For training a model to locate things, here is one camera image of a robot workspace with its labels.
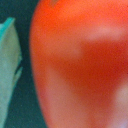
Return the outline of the translucent greenish gripper finger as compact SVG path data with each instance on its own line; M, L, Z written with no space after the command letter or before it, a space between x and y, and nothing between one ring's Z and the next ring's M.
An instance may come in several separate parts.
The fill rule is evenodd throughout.
M22 54L14 23L14 18L8 18L0 24L0 128L4 128L13 89L22 72L19 68Z

